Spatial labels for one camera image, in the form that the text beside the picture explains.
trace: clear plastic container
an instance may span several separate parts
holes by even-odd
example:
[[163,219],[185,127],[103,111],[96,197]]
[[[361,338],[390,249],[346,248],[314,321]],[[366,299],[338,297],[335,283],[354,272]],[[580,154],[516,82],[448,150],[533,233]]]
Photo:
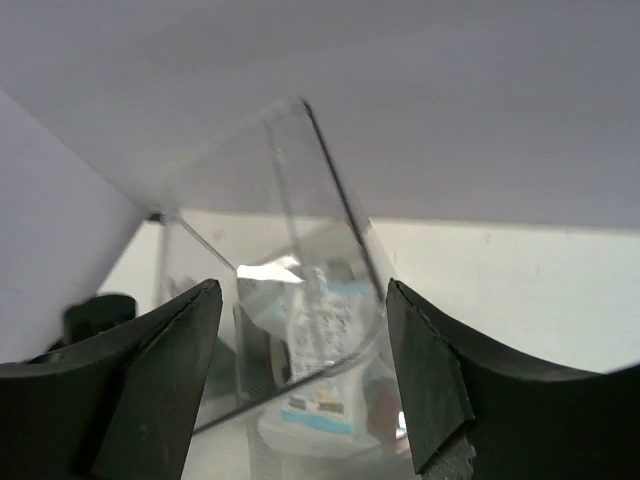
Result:
[[275,104],[179,166],[162,209],[158,301],[205,278],[224,300],[183,478],[415,478],[389,264],[309,106]]

